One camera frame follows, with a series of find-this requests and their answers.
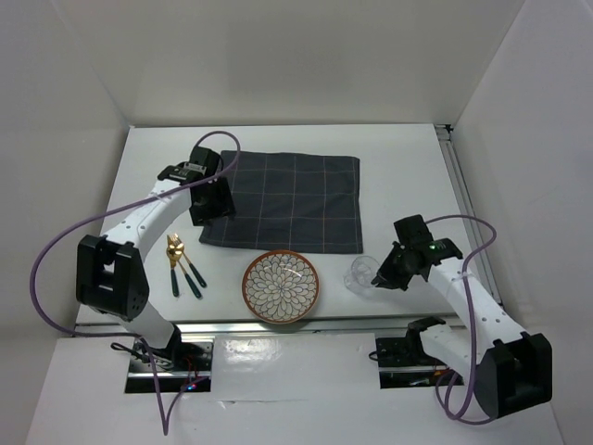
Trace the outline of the clear drinking glass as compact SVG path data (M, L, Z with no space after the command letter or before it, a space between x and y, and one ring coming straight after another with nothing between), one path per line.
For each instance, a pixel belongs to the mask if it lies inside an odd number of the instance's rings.
M375 285L372 280L376 277L380 264L371 256L358 256L344 274L344 285L353 294L370 298Z

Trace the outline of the dark grey checked cloth napkin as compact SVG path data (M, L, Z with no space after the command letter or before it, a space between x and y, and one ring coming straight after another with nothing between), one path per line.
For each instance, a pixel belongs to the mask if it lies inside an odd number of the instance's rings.
M235 216L204 227L200 243L331 255L363 252L360 159L245 151L228 183Z

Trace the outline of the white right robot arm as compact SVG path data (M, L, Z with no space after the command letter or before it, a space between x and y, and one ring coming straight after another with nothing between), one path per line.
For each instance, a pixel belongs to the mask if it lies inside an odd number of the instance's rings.
M352 293L365 296L379 289L405 292L420 276L453 308L465 328L457 333L437 316L408 325L404 351L415 363L440 361L453 387L459 380L466 395L457 412L449 408L451 392L438 392L447 417L463 422L471 401L489 421L517 413L552 397L552 348L541 334L531 335L492 299L448 238L435 240L420 215L395 223L397 240L383 263L369 256L353 260L344 276ZM301 319L319 297L320 280L301 255L273 250L255 258L238 276L220 267L218 290L241 299L250 312L270 324Z

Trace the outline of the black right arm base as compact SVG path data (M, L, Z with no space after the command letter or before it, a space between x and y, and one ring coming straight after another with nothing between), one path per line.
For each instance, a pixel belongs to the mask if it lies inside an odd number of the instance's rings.
M441 361L424 352L420 333L429 327L445 323L443 319L435 316L410 322L404 337L376 338L376 349L368 354L368 358L383 368L443 365Z

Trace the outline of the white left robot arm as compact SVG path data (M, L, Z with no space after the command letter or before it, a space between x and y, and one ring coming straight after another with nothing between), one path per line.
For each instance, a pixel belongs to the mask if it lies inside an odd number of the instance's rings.
M196 145L189 160L166 167L151 190L157 199L134 209L101 236L87 235L77 249L76 298L143 337L149 357L163 370L182 361L181 333L148 302L147 254L172 223L188 212L194 226L234 215L226 178L213 179L223 161Z

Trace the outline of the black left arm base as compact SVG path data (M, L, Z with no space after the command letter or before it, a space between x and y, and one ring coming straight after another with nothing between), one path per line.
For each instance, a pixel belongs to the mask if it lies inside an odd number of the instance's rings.
M149 377L154 370L163 377L200 376L209 375L211 371L214 342L207 339L184 343L171 355L163 350L153 350L154 365L150 362L148 348L138 339L131 346L112 342L110 348L129 355L130 377Z

